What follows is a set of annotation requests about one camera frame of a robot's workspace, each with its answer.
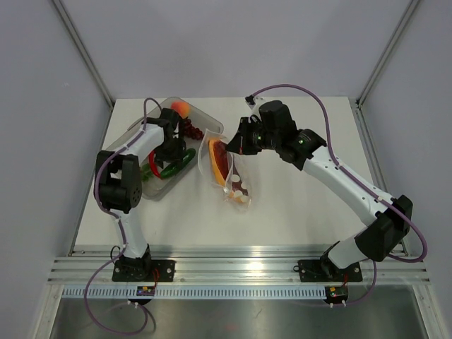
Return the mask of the green cucumber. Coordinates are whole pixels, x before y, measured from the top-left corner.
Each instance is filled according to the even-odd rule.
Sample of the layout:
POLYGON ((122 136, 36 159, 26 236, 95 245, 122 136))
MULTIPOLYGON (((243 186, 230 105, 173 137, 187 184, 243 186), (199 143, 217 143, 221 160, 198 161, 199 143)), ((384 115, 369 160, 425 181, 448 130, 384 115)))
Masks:
POLYGON ((196 150, 189 148, 186 150, 182 160, 170 163, 160 172, 161 179, 169 179, 180 173, 195 157, 196 150))

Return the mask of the red chili pepper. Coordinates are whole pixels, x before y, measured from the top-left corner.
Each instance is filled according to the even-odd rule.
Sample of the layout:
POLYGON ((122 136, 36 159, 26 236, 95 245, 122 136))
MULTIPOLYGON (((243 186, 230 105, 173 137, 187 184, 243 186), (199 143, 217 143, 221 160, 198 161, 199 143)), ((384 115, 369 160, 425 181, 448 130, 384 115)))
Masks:
POLYGON ((150 170, 153 173, 153 175, 155 177, 157 177, 158 179, 160 179, 161 178, 160 172, 159 172, 159 170, 157 168, 157 165, 155 163, 155 151, 154 150, 149 154, 148 162, 149 162, 150 170))

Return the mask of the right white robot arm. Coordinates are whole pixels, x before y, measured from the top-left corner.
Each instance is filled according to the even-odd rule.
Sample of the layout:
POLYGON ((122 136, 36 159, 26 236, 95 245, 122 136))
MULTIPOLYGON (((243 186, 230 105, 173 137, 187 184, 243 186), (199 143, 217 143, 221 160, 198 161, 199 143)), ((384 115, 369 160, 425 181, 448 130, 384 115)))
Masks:
POLYGON ((280 159, 327 186, 364 224, 356 235, 331 245, 307 272, 317 279, 334 281, 360 261, 383 261, 410 230, 411 200, 406 196, 394 198, 354 174, 330 155, 320 135, 298 129, 289 107, 281 101, 264 102, 256 111, 241 118, 227 151, 256 155, 274 150, 280 159))

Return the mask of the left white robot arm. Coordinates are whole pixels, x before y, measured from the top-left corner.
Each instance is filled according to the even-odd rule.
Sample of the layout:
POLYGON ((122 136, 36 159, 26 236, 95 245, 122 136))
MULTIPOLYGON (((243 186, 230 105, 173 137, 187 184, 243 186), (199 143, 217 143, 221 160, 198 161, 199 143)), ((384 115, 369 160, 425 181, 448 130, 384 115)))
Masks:
POLYGON ((142 232, 136 207, 142 197, 141 163, 153 153, 157 164, 178 170, 187 154, 183 119, 163 108, 158 118, 145 115, 137 132, 115 150, 97 154, 94 196, 99 208, 118 224, 120 254, 115 271, 129 279, 147 280, 153 271, 150 249, 142 232))

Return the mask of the red orange meat slab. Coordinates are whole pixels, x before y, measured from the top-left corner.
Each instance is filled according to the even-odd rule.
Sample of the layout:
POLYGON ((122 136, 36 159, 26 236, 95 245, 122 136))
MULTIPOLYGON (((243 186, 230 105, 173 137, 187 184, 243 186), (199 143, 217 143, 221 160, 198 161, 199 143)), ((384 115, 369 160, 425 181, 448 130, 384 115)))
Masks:
POLYGON ((226 151, 226 143, 219 138, 212 138, 208 141, 208 151, 215 182, 222 187, 227 198, 247 205, 250 202, 248 186, 234 158, 226 151))

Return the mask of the clear zip top bag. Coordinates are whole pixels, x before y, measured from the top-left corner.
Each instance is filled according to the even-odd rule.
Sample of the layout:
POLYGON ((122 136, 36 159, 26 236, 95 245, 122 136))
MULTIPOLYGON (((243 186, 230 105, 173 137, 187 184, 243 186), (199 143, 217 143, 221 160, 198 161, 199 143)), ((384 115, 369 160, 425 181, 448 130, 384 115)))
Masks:
POLYGON ((206 129, 198 148, 198 170, 223 201, 245 211, 252 200, 249 171, 242 155, 226 150, 228 141, 223 134, 206 129))

